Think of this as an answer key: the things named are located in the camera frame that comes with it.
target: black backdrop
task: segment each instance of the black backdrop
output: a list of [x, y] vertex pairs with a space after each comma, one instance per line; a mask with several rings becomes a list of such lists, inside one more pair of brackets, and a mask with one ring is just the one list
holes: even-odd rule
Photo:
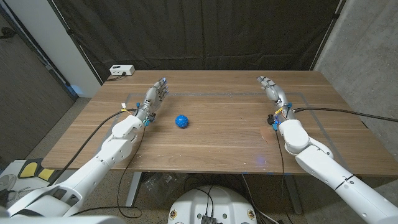
[[339, 0], [55, 0], [100, 77], [136, 70], [308, 70]]

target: white box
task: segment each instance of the white box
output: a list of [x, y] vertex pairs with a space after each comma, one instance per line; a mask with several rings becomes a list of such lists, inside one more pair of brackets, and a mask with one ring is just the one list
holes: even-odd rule
[[109, 71], [111, 75], [122, 75], [123, 72], [126, 72], [126, 75], [132, 75], [136, 69], [133, 65], [112, 65]]

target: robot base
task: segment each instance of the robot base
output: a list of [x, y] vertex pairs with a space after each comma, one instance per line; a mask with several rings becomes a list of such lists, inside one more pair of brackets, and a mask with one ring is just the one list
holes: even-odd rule
[[220, 186], [204, 186], [199, 189], [204, 192], [210, 191], [209, 195], [213, 199], [214, 209], [206, 193], [192, 189], [174, 202], [170, 209], [168, 224], [201, 224], [202, 218], [206, 214], [206, 208], [208, 217], [214, 211], [213, 218], [216, 220], [210, 223], [257, 223], [252, 205], [240, 194]]

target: wooden table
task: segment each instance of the wooden table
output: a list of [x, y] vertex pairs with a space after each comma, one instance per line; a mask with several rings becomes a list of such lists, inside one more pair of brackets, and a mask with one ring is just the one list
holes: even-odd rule
[[[293, 108], [327, 107], [350, 110], [319, 72], [265, 71], [136, 71], [132, 77], [106, 82], [66, 133], [45, 157], [46, 168], [61, 169], [86, 138], [109, 115], [135, 108], [158, 79], [167, 77], [170, 94], [146, 127], [130, 169], [134, 171], [281, 174], [277, 144], [268, 144], [260, 127], [275, 111], [256, 77], [264, 75], [281, 86]], [[188, 117], [186, 129], [175, 125], [179, 114]], [[397, 175], [398, 163], [365, 127], [358, 116], [329, 111], [296, 114], [308, 134], [326, 144], [335, 159], [356, 175]], [[71, 164], [81, 167], [91, 159], [115, 124], [108, 121]], [[282, 148], [285, 172], [305, 174]], [[123, 169], [129, 159], [114, 167]]]

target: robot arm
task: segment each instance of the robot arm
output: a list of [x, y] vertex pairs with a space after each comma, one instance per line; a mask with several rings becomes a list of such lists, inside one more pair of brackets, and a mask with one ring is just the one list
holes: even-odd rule
[[78, 212], [105, 174], [133, 153], [136, 133], [155, 120], [154, 112], [168, 93], [166, 83], [167, 80], [162, 78], [149, 88], [136, 114], [129, 115], [113, 127], [112, 134], [97, 155], [66, 181], [37, 189], [21, 198], [8, 209], [10, 216], [68, 217]]
[[299, 166], [331, 187], [367, 223], [396, 223], [398, 208], [334, 161], [327, 146], [308, 136], [281, 87], [266, 77], [257, 80], [275, 104], [273, 119], [279, 124], [286, 151]]

